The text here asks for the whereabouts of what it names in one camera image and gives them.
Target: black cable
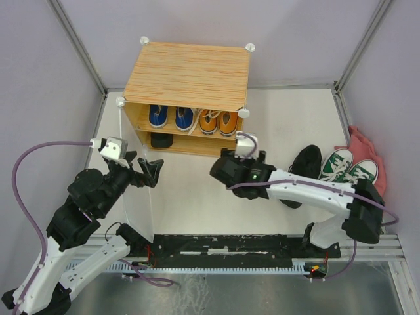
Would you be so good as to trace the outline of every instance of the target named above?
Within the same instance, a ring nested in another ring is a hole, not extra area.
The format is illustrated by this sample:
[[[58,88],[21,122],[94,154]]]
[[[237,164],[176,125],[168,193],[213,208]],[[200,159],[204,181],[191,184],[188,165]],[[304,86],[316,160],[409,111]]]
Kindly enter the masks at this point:
[[[121,222],[115,222],[112,223],[111,226],[106,230],[105,232],[105,240],[108,241],[108,239],[106,238],[106,234],[108,233],[108,231],[110,230],[111,227],[113,227],[114,225],[119,224],[119,225],[123,225]]]

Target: black shoe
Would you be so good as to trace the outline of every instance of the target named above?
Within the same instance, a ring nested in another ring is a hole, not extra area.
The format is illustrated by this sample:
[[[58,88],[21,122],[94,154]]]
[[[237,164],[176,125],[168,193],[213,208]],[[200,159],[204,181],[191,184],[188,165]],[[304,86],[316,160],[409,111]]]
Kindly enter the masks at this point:
[[[289,172],[310,179],[317,179],[321,171],[321,164],[321,150],[319,147],[311,144],[299,152],[293,164],[290,165]],[[297,209],[302,205],[300,202],[291,200],[280,199],[280,201],[293,209]]]

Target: white wall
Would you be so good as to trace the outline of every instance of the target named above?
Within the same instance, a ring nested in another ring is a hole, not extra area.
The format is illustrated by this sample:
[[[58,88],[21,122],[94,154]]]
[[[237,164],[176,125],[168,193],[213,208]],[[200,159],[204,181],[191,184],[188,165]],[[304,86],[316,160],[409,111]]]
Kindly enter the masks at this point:
[[[89,140],[100,94],[46,1],[0,1],[0,287],[24,279],[41,246],[11,187],[18,156],[52,140]],[[41,149],[18,172],[24,203],[45,230],[84,166],[86,148]],[[6,312],[3,303],[0,314]]]
[[[395,1],[344,91],[353,123],[384,157],[387,206],[401,223],[409,267],[420,289],[420,2]]]
[[[249,85],[333,83],[379,0],[62,0],[107,87],[124,87],[139,39],[257,50]]]

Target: wooden shelf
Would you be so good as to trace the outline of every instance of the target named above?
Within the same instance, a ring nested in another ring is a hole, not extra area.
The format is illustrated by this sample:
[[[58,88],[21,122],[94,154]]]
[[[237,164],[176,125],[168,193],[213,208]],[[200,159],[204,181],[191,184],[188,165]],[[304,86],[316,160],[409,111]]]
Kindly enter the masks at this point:
[[[138,119],[136,121],[136,128],[141,131],[149,131],[152,133],[172,133],[174,135],[184,135],[188,136],[188,132],[179,131],[175,125],[175,114],[176,114],[176,107],[170,106],[168,107],[168,114],[167,114],[167,123],[163,128],[157,129],[153,128],[149,122],[149,105],[138,104],[137,106],[141,106],[139,110]],[[238,126],[237,130],[242,130],[242,118],[238,118]],[[197,124],[197,127],[191,133],[190,136],[193,137],[203,137],[203,138],[217,138],[223,140],[235,140],[235,136],[223,136],[220,131],[217,129],[215,133],[212,135],[205,135],[202,133],[200,129],[200,123]]]
[[[173,145],[166,149],[153,148],[150,144],[150,134],[147,145],[151,150],[161,152],[176,152],[199,154],[202,156],[220,156],[222,148],[235,150],[236,143],[226,139],[198,138],[186,135],[173,135]]]
[[[246,103],[245,48],[149,43],[124,90],[129,102],[235,111]]]

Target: green and white sneaker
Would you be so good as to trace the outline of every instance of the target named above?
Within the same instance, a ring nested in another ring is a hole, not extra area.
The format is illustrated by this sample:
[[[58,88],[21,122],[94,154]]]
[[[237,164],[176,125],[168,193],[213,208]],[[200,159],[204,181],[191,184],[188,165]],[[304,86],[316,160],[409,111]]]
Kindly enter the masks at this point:
[[[338,149],[325,159],[318,179],[325,182],[341,182],[352,163],[353,153],[347,149]]]
[[[372,184],[375,184],[378,179],[378,165],[370,159],[365,159],[354,165],[344,175],[343,182],[357,184],[358,179],[368,179]]]

